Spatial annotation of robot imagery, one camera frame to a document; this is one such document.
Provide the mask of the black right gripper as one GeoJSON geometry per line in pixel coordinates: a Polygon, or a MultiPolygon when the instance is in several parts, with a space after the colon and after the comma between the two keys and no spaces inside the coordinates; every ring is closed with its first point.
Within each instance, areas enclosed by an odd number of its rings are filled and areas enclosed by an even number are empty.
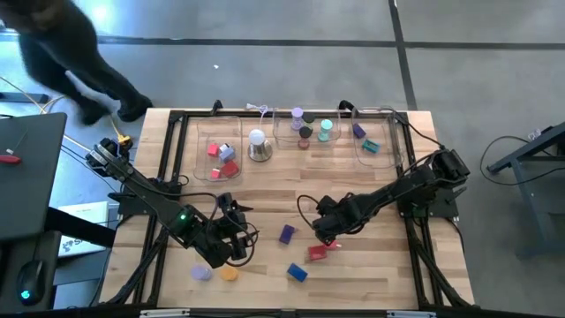
{"type": "Polygon", "coordinates": [[[321,201],[316,209],[320,218],[312,225],[320,242],[333,242],[338,235],[359,231],[366,223],[365,215],[354,201],[321,201]]]}

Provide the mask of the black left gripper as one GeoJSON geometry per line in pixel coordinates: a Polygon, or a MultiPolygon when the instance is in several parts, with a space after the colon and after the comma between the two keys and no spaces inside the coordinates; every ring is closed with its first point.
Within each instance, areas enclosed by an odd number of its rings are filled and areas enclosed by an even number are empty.
{"type": "Polygon", "coordinates": [[[228,240],[228,246],[212,246],[204,252],[203,258],[212,269],[221,267],[230,257],[233,261],[245,259],[246,249],[252,246],[243,212],[228,212],[211,221],[207,234],[215,239],[228,240]]]}

